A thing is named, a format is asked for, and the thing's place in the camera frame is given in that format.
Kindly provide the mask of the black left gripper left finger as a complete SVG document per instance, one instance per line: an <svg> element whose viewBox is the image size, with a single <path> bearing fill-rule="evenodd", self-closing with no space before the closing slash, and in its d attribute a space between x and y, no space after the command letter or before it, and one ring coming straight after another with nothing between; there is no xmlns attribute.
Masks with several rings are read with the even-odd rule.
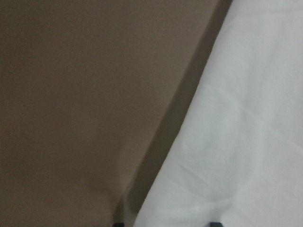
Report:
<svg viewBox="0 0 303 227"><path fill-rule="evenodd" d="M114 223L113 227L125 227L124 223Z"/></svg>

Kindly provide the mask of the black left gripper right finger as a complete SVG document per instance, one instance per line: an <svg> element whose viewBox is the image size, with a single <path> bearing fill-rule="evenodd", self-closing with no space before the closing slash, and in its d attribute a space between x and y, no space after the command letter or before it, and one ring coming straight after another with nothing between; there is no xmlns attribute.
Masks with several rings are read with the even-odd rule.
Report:
<svg viewBox="0 0 303 227"><path fill-rule="evenodd" d="M223 227L221 222L210 222L209 227Z"/></svg>

